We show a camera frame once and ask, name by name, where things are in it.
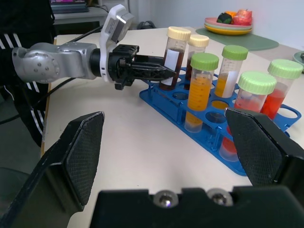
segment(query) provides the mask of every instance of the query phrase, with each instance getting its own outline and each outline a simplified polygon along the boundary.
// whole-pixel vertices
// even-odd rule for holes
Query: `yellow plate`
[[[221,35],[227,35],[227,36],[237,36],[237,35],[244,35],[249,32],[251,32],[252,29],[249,30],[243,30],[243,31],[236,31],[236,30],[225,30],[225,29],[218,29],[218,28],[212,28],[207,25],[205,25],[205,28],[211,32],[221,34]]]

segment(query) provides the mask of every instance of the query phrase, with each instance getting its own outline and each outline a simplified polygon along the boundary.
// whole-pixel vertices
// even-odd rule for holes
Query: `pink plate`
[[[252,25],[229,25],[229,24],[223,24],[223,23],[217,23],[218,18],[206,18],[205,23],[211,24],[211,25],[216,25],[216,26],[221,26],[225,28],[244,28],[244,29],[251,29]]]

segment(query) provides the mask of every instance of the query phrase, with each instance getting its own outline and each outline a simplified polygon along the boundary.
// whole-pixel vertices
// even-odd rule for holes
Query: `test tube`
[[[219,58],[210,53],[197,53],[191,58],[192,74],[189,89],[188,108],[204,111],[207,108],[214,70],[219,66]],[[192,133],[201,131],[203,122],[187,112],[185,129]]]
[[[191,58],[195,53],[205,52],[206,47],[209,44],[209,37],[198,34],[191,35],[188,44],[189,44],[189,49],[188,49],[186,79],[190,81],[191,73],[192,73]]]
[[[277,84],[275,90],[267,96],[261,113],[272,120],[275,118],[292,83],[300,77],[302,71],[301,64],[290,60],[276,59],[270,63],[268,72],[276,78]]]
[[[241,74],[238,86],[239,91],[234,107],[259,113],[267,95],[275,89],[276,79],[269,74],[257,71],[246,71]],[[236,162],[238,160],[234,143],[226,137],[223,139],[219,154],[222,158],[230,162]]]
[[[174,70],[174,77],[162,80],[159,87],[163,90],[173,90],[180,75],[181,64],[189,40],[191,31],[185,28],[169,27],[167,31],[168,41],[164,56],[164,66]]]
[[[242,46],[227,45],[224,47],[223,62],[214,92],[216,96],[223,98],[232,96],[243,60],[247,58],[247,55],[248,49]]]

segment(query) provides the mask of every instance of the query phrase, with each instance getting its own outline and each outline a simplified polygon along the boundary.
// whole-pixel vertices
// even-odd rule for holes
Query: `laptop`
[[[53,13],[88,12],[86,0],[50,0]]]

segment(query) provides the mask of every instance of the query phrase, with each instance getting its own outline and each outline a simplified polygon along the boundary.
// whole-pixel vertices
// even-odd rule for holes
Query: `white wall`
[[[151,0],[151,19],[158,28],[203,27],[205,18],[238,9],[253,11],[254,34],[304,50],[304,0]]]
[[[100,5],[106,5],[109,9],[118,4],[128,5],[128,0],[99,0]],[[134,15],[134,23],[151,20],[151,0],[129,0],[129,11]]]

